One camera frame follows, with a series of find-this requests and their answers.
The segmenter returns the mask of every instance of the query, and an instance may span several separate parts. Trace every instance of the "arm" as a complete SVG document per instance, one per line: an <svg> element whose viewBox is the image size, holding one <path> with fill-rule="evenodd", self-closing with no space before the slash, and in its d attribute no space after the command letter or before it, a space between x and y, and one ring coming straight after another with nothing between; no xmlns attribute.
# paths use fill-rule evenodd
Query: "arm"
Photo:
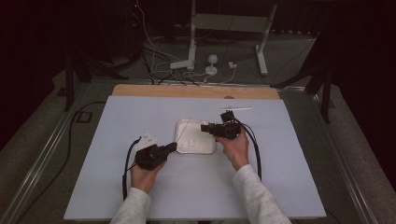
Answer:
<svg viewBox="0 0 396 224"><path fill-rule="evenodd" d="M248 138L245 130L242 129L241 134L234 140L221 137L216 139L223 144L224 154L236 171L233 185L247 210L249 221L290 224L272 193L264 186L248 162Z"/></svg>
<svg viewBox="0 0 396 224"><path fill-rule="evenodd" d="M164 163L153 171L141 169L138 165L131 169L131 188L111 224L145 224L149 215L151 199L149 191L155 182L155 177L163 168Z"/></svg>

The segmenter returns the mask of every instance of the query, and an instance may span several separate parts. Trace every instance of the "long-sleeved sweater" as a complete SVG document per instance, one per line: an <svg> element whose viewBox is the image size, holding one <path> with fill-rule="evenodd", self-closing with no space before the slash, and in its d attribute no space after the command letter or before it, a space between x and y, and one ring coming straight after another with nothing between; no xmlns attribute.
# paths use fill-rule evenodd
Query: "long-sleeved sweater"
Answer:
<svg viewBox="0 0 396 224"><path fill-rule="evenodd" d="M251 165L245 165L236 172L233 185L246 208L250 223L291 223ZM146 192L131 188L110 224L145 224L150 204L151 199Z"/></svg>

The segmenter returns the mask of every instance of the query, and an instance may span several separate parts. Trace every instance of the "forearm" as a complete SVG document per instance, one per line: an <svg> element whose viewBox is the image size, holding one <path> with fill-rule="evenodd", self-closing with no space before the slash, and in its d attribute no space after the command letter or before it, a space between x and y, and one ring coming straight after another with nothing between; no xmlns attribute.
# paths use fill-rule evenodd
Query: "forearm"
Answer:
<svg viewBox="0 0 396 224"><path fill-rule="evenodd" d="M233 184L247 210L250 223L290 223L251 165L238 170Z"/></svg>
<svg viewBox="0 0 396 224"><path fill-rule="evenodd" d="M145 224L149 214L151 199L140 189L130 188L128 197L121 205L110 224Z"/></svg>

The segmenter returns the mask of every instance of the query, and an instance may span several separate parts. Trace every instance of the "white tray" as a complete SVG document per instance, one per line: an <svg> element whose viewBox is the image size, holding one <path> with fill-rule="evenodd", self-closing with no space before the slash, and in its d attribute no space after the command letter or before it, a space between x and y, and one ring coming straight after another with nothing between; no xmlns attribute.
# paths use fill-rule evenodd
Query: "white tray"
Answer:
<svg viewBox="0 0 396 224"><path fill-rule="evenodd" d="M177 123L177 152L192 154L211 154L216 149L216 141L212 134L201 132L201 124L207 120L182 119Z"/></svg>

